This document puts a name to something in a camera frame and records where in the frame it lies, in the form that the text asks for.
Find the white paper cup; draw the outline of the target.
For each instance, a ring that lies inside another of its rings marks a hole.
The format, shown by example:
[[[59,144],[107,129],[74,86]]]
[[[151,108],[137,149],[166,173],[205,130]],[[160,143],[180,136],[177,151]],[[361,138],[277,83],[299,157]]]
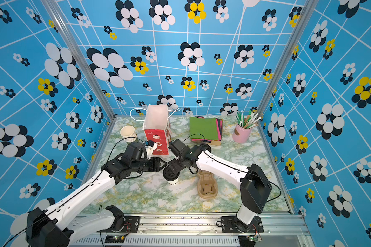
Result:
[[[178,178],[172,181],[168,181],[170,185],[175,185],[178,182]]]

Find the red white paper bag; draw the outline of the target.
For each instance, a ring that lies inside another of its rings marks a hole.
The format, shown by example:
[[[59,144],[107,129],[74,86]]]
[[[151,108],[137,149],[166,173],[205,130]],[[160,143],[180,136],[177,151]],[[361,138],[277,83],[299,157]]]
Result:
[[[143,130],[147,140],[157,144],[153,155],[169,155],[171,125],[167,105],[148,105]]]

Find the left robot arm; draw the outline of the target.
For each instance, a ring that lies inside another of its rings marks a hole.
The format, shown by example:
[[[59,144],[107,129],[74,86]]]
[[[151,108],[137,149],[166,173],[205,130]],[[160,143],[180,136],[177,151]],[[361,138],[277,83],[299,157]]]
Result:
[[[158,145],[153,141],[132,142],[125,152],[108,160],[90,180],[57,203],[27,214],[26,225],[10,239],[13,244],[24,236],[28,247],[67,247],[75,241],[100,231],[129,234],[132,224],[124,213],[114,205],[102,209],[89,217],[77,220],[76,217],[92,201],[107,190],[130,179],[131,173],[140,175],[146,172],[159,172],[167,163],[153,157]]]

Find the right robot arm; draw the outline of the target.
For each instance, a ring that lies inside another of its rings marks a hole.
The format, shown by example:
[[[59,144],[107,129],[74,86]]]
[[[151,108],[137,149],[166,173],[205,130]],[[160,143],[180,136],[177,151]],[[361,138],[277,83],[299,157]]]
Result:
[[[241,206],[234,222],[238,231],[246,233],[252,228],[253,219],[269,201],[274,183],[270,182],[260,166],[243,166],[227,161],[211,153],[211,147],[202,143],[189,147],[176,139],[169,143],[169,150],[175,158],[168,163],[168,169],[177,176],[185,168],[210,172],[240,190]]]

